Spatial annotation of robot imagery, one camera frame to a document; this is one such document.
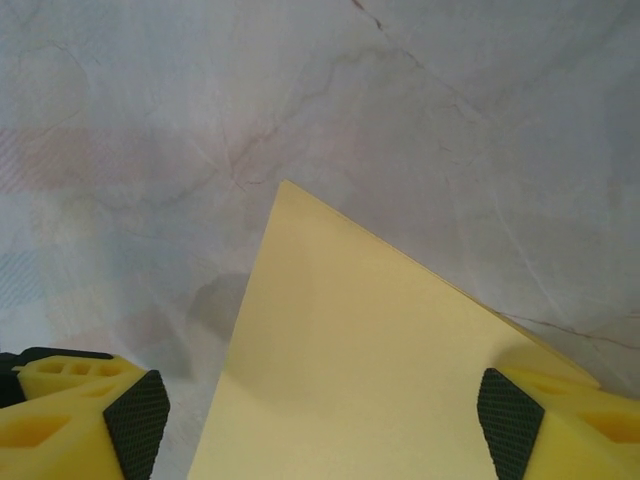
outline yellow plastic part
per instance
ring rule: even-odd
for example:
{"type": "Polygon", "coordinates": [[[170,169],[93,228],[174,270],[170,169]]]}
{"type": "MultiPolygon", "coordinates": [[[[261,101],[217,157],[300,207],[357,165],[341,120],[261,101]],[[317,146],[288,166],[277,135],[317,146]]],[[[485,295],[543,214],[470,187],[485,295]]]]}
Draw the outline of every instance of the yellow plastic part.
{"type": "Polygon", "coordinates": [[[146,372],[120,357],[54,356],[17,369],[28,401],[0,410],[0,478],[122,479],[103,411],[146,372]]]}
{"type": "Polygon", "coordinates": [[[523,480],[640,479],[640,402],[532,372],[500,371],[545,410],[523,480]]]}
{"type": "Polygon", "coordinates": [[[495,480],[476,400],[500,365],[598,386],[285,182],[189,478],[495,480]]]}

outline white marble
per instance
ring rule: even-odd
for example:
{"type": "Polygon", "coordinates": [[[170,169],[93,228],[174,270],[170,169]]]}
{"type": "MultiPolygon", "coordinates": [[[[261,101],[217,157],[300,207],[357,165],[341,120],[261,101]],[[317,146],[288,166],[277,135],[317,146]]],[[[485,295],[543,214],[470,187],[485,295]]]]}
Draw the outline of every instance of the white marble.
{"type": "Polygon", "coordinates": [[[159,368],[184,478],[290,178],[640,395],[638,45],[630,1],[3,0],[0,347],[159,368]]]}

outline hole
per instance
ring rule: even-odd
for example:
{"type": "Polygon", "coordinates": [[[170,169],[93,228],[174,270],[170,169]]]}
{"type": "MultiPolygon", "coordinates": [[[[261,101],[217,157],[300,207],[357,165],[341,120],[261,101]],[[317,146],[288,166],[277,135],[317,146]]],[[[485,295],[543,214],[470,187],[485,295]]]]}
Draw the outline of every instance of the hole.
{"type": "Polygon", "coordinates": [[[544,385],[542,383],[534,383],[533,386],[541,392],[548,393],[550,395],[566,395],[568,393],[566,390],[562,390],[561,388],[544,385]]]}
{"type": "Polygon", "coordinates": [[[120,372],[120,367],[116,367],[114,365],[102,365],[100,367],[100,375],[103,377],[115,377],[120,372]]]}
{"type": "Polygon", "coordinates": [[[113,390],[113,385],[107,385],[106,387],[102,387],[102,388],[97,388],[95,390],[92,390],[90,392],[84,393],[82,394],[83,397],[101,397],[107,393],[109,393],[111,390],[113,390]]]}
{"type": "Polygon", "coordinates": [[[0,447],[37,447],[65,426],[71,417],[27,417],[5,425],[0,429],[0,447]]]}
{"type": "Polygon", "coordinates": [[[45,363],[38,367],[38,371],[42,373],[60,373],[64,368],[64,363],[60,362],[51,362],[45,363]]]}
{"type": "Polygon", "coordinates": [[[580,417],[615,443],[640,443],[640,415],[587,412],[580,417]]]}
{"type": "Polygon", "coordinates": [[[74,375],[86,375],[91,370],[91,365],[87,365],[86,363],[76,363],[71,367],[71,373],[74,375]]]}

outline yellow paper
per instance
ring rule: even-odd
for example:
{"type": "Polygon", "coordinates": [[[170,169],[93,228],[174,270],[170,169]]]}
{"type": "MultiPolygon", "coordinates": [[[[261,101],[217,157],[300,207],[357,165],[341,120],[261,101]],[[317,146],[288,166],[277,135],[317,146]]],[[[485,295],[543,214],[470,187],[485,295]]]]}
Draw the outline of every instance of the yellow paper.
{"type": "Polygon", "coordinates": [[[285,182],[190,479],[494,480],[476,398],[505,362],[597,385],[285,182]]]}

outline marble surface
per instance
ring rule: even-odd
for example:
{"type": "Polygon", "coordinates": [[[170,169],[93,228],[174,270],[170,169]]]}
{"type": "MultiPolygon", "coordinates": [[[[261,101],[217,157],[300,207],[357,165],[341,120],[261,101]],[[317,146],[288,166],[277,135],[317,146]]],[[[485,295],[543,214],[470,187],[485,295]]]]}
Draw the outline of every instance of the marble surface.
{"type": "Polygon", "coordinates": [[[289,178],[640,396],[638,45],[618,0],[2,0],[0,348],[160,369],[184,478],[289,178]]]}

